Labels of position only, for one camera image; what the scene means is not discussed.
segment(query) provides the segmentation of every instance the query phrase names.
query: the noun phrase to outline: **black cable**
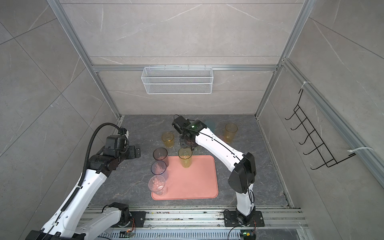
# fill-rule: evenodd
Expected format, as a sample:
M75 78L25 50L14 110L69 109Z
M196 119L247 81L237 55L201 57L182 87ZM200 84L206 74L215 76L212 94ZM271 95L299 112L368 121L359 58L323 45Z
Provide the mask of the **black cable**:
M108 204L107 204L107 205L105 205L105 206L103 207L103 209L101 210L101 213L103 213L103 211L104 211L104 208L105 208L105 207L107 207L107 206L109 207L109 205L108 205Z
M231 233L231 231L232 231L235 227L240 227L241 225L242 225L242 224L239 224L239 225L237 225L237 226L234 226L231 230L229 230L227 240L229 240L229 234Z
M92 144L93 144L93 140L95 139L96 137L96 134L98 133L98 131L104 127L104 126L113 126L115 127L118 131L119 131L119 134L120 135L124 135L122 130L119 128L119 126L117 126L116 124L113 124L113 123L110 123L110 122L105 122L105 123L102 123L100 126L98 126L96 128L96 130L93 132L92 136L91 136L91 139L89 140L89 144L88 144L88 148L87 148L87 152L85 154L85 160L84 160L84 165L83 165L83 171L81 173L81 177L80 177L80 180L78 182L78 187L75 188L75 190L73 191L73 193L71 194L71 196L68 198L67 202L63 205L63 207L60 209L62 212L65 211L67 209L67 207L69 206L69 204L72 202L72 200L74 199L74 197L76 196L77 192L81 189L81 186L83 185L83 182L84 182L84 179L85 179L85 174L87 172L87 168L88 168L88 159L89 159L89 154L91 153L91 148L92 148Z
M97 237L102 237L102 236L97 236ZM102 238L105 238L105 239L108 239L108 240L112 240L112 239L110 239L108 237L102 237Z
M57 216L57 218L56 218L56 221L55 221L55 223L57 223L57 220L59 220L59 218L60 218L60 215L63 213L63 211L61 211L60 213L59 213L59 215ZM51 227L51 229L47 232L47 234L45 234L45 236L42 238L42 240L44 240L44 238L52 231L52 229L53 229L53 227L54 227L55 225L53 225L52 227Z
M249 196L249 201L251 201L251 203L254 203L255 202L255 195L253 194L252 190L249 190L249 188L248 188L248 196Z
M51 229L47 232L47 234L45 234L45 236L42 238L42 240L45 239L45 237L49 234L49 232L53 229L54 226L51 227Z

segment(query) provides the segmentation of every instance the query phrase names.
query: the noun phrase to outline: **gray marble wall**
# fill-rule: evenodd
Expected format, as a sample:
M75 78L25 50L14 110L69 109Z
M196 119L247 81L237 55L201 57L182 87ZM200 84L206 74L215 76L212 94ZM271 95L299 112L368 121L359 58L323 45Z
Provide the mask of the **gray marble wall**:
M1 239L25 239L52 216L106 121L116 119L48 3L1 1Z
M93 63L107 65L276 64L302 2L61 0ZM188 96L148 95L140 72L100 75L122 114L253 114L272 72L215 72L212 94Z
M290 59L384 159L384 2L317 1Z
M290 59L384 159L382 7L373 0L317 1ZM285 120L299 89L283 71L260 118L295 207L316 239L382 239L384 190L357 156L311 170L322 163L319 154L304 155L313 144L298 144L306 137L303 126L292 131L300 122ZM344 159L347 143L305 93L300 103L334 157Z

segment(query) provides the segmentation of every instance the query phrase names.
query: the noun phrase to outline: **black wire rack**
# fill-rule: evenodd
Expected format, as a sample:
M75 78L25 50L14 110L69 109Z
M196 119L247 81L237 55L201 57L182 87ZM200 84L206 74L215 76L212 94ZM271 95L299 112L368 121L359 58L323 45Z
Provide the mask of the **black wire rack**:
M298 128L302 125L302 126L304 127L305 131L307 132L307 137L305 138L304 142L303 142L303 143L299 142L299 144L300 144L300 145L303 145L303 144L307 141L307 139L310 138L311 141L312 141L312 143L313 143L313 145L315 146L315 149L313 149L313 150L310 151L309 153L303 153L304 155L309 155L309 154L311 154L312 152L314 152L314 151L316 151L316 150L317 150L317 152L320 154L320 157L321 157L321 159L323 160L324 163L323 163L322 165L316 167L316 168L311 168L311 169L312 169L312 170L316 170L316 169L321 168L321 167L324 166L324 165L327 166L327 167L332 167L332 166L334 166L334 165L336 165L336 164L341 163L341 162L344 161L344 160L347 160L347 159L350 158L350 157L355 156L356 154L355 154L355 153L352 153L352 154L348 155L348 157L344 158L343 160L337 161L337 160L335 159L335 157L332 155L331 151L329 150L328 146L325 144L325 142L324 142L323 139L321 138L320 134L317 132L316 128L313 126L313 124L311 123L311 121L309 120L309 118L307 117L307 115L305 114L305 112L304 112L304 111L302 110L302 108L299 106L301 96L303 95L303 89L300 89L299 94L300 94L299 101L297 102L297 105L293 108L293 114L292 114L292 116L291 116L290 118L288 118L288 119L285 119L285 120L290 120L294 115L296 115L296 117L300 120L300 124L299 124L296 128L294 128L294 129L291 128L291 130L294 131L294 130L298 129ZM299 115L297 114L297 111L299 111L299 110L303 113L303 115L304 115L304 117L305 117L303 120L301 120L301 118L300 118ZM304 122L305 122L305 121L307 121L307 122L312 126L313 130L312 130L311 132L309 132L308 129L305 127L305 125L304 125ZM320 141L320 145L316 146L316 143L314 142L314 140L313 140L311 134L317 134L317 136L318 136L318 137L320 138L320 140L321 140L321 141ZM319 151L319 147L321 147L321 146L324 146L324 147L327 149L327 151L329 152L329 154L330 154L330 156L331 156L331 160L326 161L326 160L324 159L323 155L322 155L321 152Z

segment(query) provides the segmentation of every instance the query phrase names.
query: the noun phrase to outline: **vented metal panel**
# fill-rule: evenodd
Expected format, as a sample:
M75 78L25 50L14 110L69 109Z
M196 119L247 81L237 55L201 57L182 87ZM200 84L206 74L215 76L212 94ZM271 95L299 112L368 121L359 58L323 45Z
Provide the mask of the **vented metal panel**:
M182 239L227 239L228 230L136 230L133 240L182 240ZM121 240L119 238L120 230L112 230L110 234L104 232L100 236L108 237L112 240ZM229 239L240 239L240 230L233 229L229 234Z

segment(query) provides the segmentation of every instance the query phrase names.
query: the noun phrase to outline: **plastic cup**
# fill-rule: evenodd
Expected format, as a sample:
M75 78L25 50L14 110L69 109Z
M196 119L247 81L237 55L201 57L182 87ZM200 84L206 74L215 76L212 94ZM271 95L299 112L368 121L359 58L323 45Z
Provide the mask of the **plastic cup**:
M157 195L167 194L166 181L160 175L153 176L148 182L148 187L154 194L157 194Z
M192 150L190 147L180 148L178 151L180 163L183 167L188 168L192 164Z
M164 161L167 167L169 166L168 151L165 148L163 147L156 148L155 151L153 151L153 158L155 160Z
M173 144L175 143L175 136L171 132L166 132L161 135L161 140L166 147L173 147Z
M151 166L151 172L155 175L161 175L165 180L168 180L167 165L164 161L158 160Z
M236 132L237 132L237 126L236 124L234 123L228 123L226 126L225 126L225 131L224 131L224 141L226 143L230 143L232 142L233 138L235 137L236 135Z

